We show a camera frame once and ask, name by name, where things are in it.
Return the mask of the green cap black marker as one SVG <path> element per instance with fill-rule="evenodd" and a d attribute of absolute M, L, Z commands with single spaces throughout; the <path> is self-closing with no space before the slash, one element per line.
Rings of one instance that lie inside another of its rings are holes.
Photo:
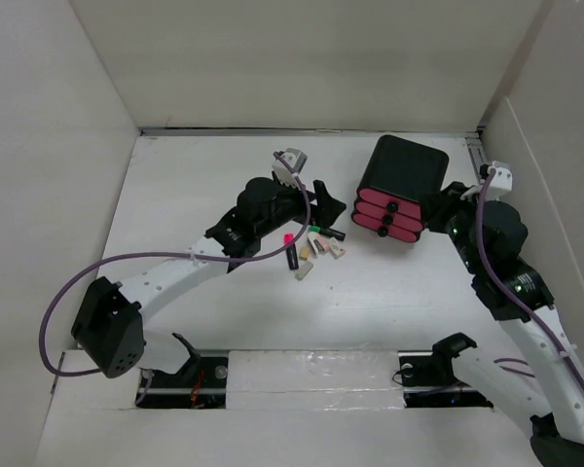
<path fill-rule="evenodd" d="M 319 226 L 309 226 L 308 230 L 310 232 L 320 234 L 320 235 L 327 237 L 327 238 L 335 238 L 338 241 L 344 241 L 346 239 L 346 236 L 347 236 L 343 232 L 340 232 L 340 231 L 337 231 L 334 229 L 330 229 L 330 228 L 321 228 Z"/>

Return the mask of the pink drawer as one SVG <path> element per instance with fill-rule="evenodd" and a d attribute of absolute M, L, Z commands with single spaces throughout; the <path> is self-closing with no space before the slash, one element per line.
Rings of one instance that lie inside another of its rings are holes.
<path fill-rule="evenodd" d="M 420 205 L 417 202 L 405 198 L 400 198 L 371 188 L 364 188 L 358 192 L 354 206 L 361 200 L 378 206 L 383 206 L 388 212 L 398 212 L 415 219 L 420 219 Z"/>
<path fill-rule="evenodd" d="M 352 221 L 360 227 L 374 231 L 379 237 L 391 237 L 407 243 L 415 243 L 420 239 L 423 230 L 420 221 L 405 216 L 396 216 L 391 224 L 355 211 Z"/>
<path fill-rule="evenodd" d="M 361 200 L 355 204 L 355 210 L 379 221 L 382 221 L 385 216 L 390 217 L 392 219 L 393 225 L 408 231 L 422 231 L 422 223 L 419 219 L 415 219 L 398 212 L 388 212 L 387 209 L 383 206 L 378 206 L 373 203 Z"/>

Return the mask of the white black clip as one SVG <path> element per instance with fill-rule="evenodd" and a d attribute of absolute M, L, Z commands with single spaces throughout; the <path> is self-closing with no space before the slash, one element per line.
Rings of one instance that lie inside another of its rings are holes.
<path fill-rule="evenodd" d="M 318 256 L 318 255 L 324 253 L 324 248 L 323 248 L 322 244 L 320 243 L 320 241 L 318 240 L 318 234 L 316 232 L 308 232 L 307 240 L 308 240 L 308 244 L 310 246 L 310 249 L 315 256 Z"/>

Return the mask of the black drawer cabinet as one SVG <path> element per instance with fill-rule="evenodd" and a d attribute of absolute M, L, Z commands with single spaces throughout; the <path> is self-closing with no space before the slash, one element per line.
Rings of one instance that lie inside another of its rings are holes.
<path fill-rule="evenodd" d="M 368 161 L 357 194 L 363 190 L 418 203 L 420 197 L 438 193 L 450 158 L 438 149 L 383 135 Z"/>

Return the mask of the pink cap black marker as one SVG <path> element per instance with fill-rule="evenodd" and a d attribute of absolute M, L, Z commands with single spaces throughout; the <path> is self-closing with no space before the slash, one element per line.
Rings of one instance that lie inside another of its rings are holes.
<path fill-rule="evenodd" d="M 286 233 L 283 237 L 287 264 L 290 270 L 297 270 L 299 268 L 296 244 L 294 242 L 292 233 Z"/>

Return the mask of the grey eraser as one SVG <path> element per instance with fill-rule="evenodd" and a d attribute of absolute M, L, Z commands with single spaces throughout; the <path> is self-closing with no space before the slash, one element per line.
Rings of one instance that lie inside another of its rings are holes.
<path fill-rule="evenodd" d="M 304 262 L 295 272 L 295 278 L 297 280 L 303 280 L 313 269 L 313 263 L 311 261 Z"/>

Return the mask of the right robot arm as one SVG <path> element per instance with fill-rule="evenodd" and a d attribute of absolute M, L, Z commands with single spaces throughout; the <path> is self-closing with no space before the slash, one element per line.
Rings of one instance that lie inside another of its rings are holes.
<path fill-rule="evenodd" d="M 554 298 L 538 271 L 520 256 L 528 237 L 519 212 L 467 194 L 452 183 L 420 201 L 424 226 L 447 234 L 472 276 L 472 289 L 520 349 L 539 388 L 502 369 L 463 333 L 436 342 L 430 371 L 463 382 L 488 399 L 529 439 L 543 466 L 584 466 L 584 368 L 566 337 Z"/>

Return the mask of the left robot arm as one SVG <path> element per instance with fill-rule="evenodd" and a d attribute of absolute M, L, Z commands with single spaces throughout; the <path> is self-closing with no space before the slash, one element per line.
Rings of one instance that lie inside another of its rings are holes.
<path fill-rule="evenodd" d="M 312 192 L 303 193 L 273 179 L 253 178 L 235 207 L 187 252 L 122 281 L 111 282 L 104 276 L 93 281 L 72 326 L 72 337 L 108 378 L 140 368 L 187 385 L 197 376 L 197 351 L 178 333 L 146 333 L 147 322 L 205 281 L 256 257 L 262 238 L 288 222 L 329 228 L 345 209 L 320 180 L 314 181 Z"/>

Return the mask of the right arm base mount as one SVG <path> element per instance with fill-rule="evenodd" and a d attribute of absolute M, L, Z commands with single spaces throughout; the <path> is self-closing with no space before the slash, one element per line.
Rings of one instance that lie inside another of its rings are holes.
<path fill-rule="evenodd" d="M 474 340 L 456 333 L 434 343 L 430 350 L 399 351 L 399 369 L 391 381 L 403 390 L 406 409 L 493 408 L 493 403 L 457 379 L 453 361 Z"/>

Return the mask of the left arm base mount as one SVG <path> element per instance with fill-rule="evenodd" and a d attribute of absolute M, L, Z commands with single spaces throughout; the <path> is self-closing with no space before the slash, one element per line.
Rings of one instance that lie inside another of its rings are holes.
<path fill-rule="evenodd" d="M 172 334 L 187 360 L 175 373 L 144 370 L 134 404 L 139 409 L 219 410 L 226 408 L 229 352 L 196 350 L 182 335 Z"/>

